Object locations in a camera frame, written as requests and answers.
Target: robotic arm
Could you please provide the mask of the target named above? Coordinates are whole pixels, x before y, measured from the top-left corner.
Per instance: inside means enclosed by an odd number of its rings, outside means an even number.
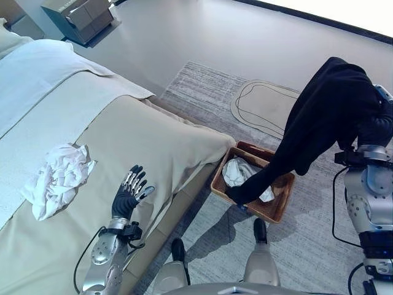
[[[91,266],[87,272],[81,294],[116,295],[122,283],[123,268],[128,264],[132,251],[141,246],[131,245],[139,240],[142,230],[137,222],[130,224],[133,210],[138,203],[154,191],[142,178],[142,166],[134,166],[122,181],[112,203],[112,219],[106,229],[99,233],[99,239],[91,251]]]
[[[349,167],[344,177],[348,215],[359,234],[364,267],[372,279],[366,295],[393,290],[393,163],[385,150],[393,133],[393,97],[380,85],[381,113],[359,125],[357,151],[335,155]]]

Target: white cloth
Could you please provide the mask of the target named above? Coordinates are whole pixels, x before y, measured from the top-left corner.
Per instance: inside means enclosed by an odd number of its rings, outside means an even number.
[[[21,189],[22,195],[33,204],[33,215],[38,221],[69,204],[75,197],[75,188],[86,182],[96,163],[86,163],[85,146],[76,149],[70,144],[53,148],[45,160],[38,174]]]
[[[222,176],[230,187],[241,186],[252,175],[261,170],[259,167],[248,164],[243,158],[236,157],[229,160],[222,169]],[[259,199],[263,202],[269,202],[274,199],[271,187],[268,187]]]

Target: carpet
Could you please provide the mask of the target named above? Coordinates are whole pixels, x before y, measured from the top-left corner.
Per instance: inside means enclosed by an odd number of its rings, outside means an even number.
[[[231,113],[231,99],[245,82],[188,62],[161,99],[236,140],[275,150],[280,140],[240,123]],[[332,179],[342,168],[333,161],[337,151],[339,148],[333,146],[311,165],[305,176],[297,176],[281,223],[268,227],[270,250],[285,288],[347,294],[348,275],[363,260],[361,249],[341,243],[331,234]],[[255,217],[211,193],[209,183],[151,263],[135,287],[135,294],[152,294],[152,282],[159,268],[170,261],[170,246],[176,237],[183,239],[192,284],[243,278],[255,243]],[[336,193],[336,235],[358,243],[346,212],[342,175],[337,179]],[[366,279],[363,269],[356,272],[353,294],[363,294],[362,281]]]
[[[298,91],[270,82],[247,81],[233,96],[231,112],[240,122],[281,140],[298,96]]]

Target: wicker basket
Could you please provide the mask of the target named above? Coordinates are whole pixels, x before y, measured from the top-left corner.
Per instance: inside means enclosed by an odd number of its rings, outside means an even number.
[[[228,150],[227,154],[221,161],[211,183],[211,190],[225,200],[234,203],[234,201],[225,194],[225,191],[228,189],[228,186],[224,181],[224,177],[222,176],[222,169],[225,163],[234,158],[234,156],[238,156],[242,157],[251,165],[263,168],[266,164],[268,164],[268,161],[273,155],[274,152],[269,149],[263,149],[243,141],[238,142],[236,147],[231,147]],[[288,204],[290,191],[294,181],[295,175],[292,173],[280,176],[271,185],[274,200],[270,202],[262,202],[257,199],[245,206],[242,206],[242,208],[258,217],[261,217],[267,222],[279,223]]]

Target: bed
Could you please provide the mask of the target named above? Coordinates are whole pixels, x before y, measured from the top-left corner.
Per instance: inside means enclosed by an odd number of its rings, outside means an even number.
[[[139,164],[156,191],[132,217],[146,246],[124,271],[120,293],[129,294],[235,141],[165,110],[153,93],[76,55],[69,43],[10,34],[0,26],[0,294],[74,294],[75,264]],[[66,208],[37,221],[19,191],[63,143],[85,144],[97,163]],[[79,288],[88,266],[87,255]]]

